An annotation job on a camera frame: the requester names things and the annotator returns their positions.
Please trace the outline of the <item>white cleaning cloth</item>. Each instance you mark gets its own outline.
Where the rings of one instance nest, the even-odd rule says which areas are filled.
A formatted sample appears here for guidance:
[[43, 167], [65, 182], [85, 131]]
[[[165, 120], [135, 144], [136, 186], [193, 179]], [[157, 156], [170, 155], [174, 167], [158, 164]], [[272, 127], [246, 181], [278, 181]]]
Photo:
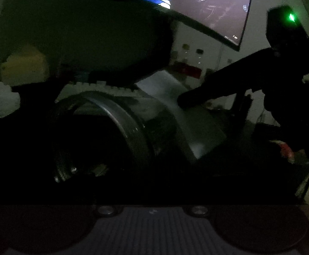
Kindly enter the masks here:
[[158, 71], [136, 85], [173, 114], [194, 156], [199, 159], [218, 146], [225, 135], [204, 108], [182, 109], [177, 98], [187, 89], [167, 71]]

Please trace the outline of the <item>crumpled white tissue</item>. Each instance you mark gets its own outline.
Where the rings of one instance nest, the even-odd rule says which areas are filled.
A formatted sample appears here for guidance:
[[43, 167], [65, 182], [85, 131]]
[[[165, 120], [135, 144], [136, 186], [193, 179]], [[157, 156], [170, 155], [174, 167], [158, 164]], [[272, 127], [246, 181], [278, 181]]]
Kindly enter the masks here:
[[19, 93], [12, 92], [9, 85], [0, 82], [0, 118], [9, 116], [20, 107]]

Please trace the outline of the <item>dark glass jar container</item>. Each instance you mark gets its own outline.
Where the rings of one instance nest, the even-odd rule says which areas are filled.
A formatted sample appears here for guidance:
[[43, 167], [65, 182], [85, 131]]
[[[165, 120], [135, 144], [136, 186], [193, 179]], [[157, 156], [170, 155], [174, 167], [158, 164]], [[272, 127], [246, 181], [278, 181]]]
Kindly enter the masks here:
[[55, 181], [112, 180], [129, 183], [143, 176], [147, 146], [136, 116], [105, 94], [84, 92], [53, 108]]

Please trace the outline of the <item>white mechanical keyboard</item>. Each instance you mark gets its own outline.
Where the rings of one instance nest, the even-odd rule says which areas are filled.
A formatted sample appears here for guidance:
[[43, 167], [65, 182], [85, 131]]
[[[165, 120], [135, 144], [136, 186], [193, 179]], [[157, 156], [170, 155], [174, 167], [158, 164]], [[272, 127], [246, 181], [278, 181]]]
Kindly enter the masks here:
[[83, 92], [98, 92], [114, 97], [146, 97], [147, 94], [141, 89], [118, 88], [116, 86], [108, 86], [105, 82], [97, 84], [89, 84], [77, 82], [75, 85], [67, 84], [57, 96], [55, 102], [59, 102], [69, 96], [77, 95]]

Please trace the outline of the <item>yellow cardboard box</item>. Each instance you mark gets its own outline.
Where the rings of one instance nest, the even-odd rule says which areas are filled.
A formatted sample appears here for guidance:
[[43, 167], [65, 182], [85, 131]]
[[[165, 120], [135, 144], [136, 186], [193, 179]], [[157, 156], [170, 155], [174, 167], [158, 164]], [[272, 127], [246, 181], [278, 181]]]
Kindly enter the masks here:
[[49, 76], [46, 56], [36, 47], [24, 45], [0, 65], [0, 76], [9, 86], [44, 82]]

